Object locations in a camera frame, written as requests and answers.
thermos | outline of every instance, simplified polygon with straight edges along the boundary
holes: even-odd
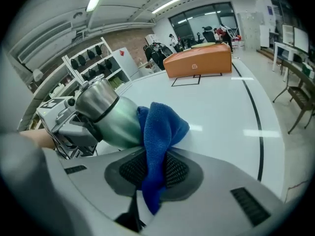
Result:
[[[137,105],[128,98],[118,96],[103,74],[85,81],[80,92],[75,108],[91,120],[104,141],[118,148],[142,144]]]

chair leg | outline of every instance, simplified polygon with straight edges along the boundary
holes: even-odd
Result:
[[[283,93],[286,91],[286,89],[287,89],[287,88],[283,89],[283,91],[282,91],[281,93],[279,93],[279,94],[277,95],[277,97],[276,97],[272,102],[275,103],[275,100],[276,100],[281,94],[283,94]]]
[[[308,123],[306,124],[306,126],[304,127],[304,129],[306,129],[307,126],[310,124],[311,119],[312,119],[312,117],[313,117],[313,115],[314,115],[314,111],[315,111],[315,108],[312,110],[311,115],[310,115],[310,119],[309,119]]]
[[[304,113],[305,113],[305,110],[302,110],[302,111],[300,112],[300,114],[299,114],[298,118],[296,119],[296,121],[295,121],[293,127],[291,127],[291,129],[288,131],[288,134],[290,134],[291,131],[295,128],[295,126],[299,123],[299,121],[301,120],[301,118],[302,118],[302,116],[303,116]]]

white tabletop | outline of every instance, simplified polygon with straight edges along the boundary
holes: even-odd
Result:
[[[120,95],[138,106],[155,101],[172,107],[190,125],[174,147],[230,162],[255,179],[260,167],[261,182],[280,197],[284,143],[277,116],[250,70],[239,59],[233,64],[242,78],[235,67],[231,74],[201,78],[170,79],[161,71],[133,81]]]

gray floor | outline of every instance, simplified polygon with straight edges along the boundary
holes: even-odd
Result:
[[[265,89],[270,100],[285,88],[283,75],[280,75],[280,67],[272,71],[272,60],[257,52],[237,50],[234,57],[239,57],[252,71]],[[299,124],[290,135],[288,130],[296,121],[300,108],[294,102],[290,103],[290,95],[285,92],[273,104],[279,124],[283,133],[285,145],[285,176],[282,191],[282,200],[288,202],[303,194],[307,187],[315,167],[315,117],[304,129],[310,113],[305,113]]]

poster on wall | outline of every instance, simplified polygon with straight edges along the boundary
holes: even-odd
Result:
[[[269,15],[273,15],[271,6],[267,6]]]

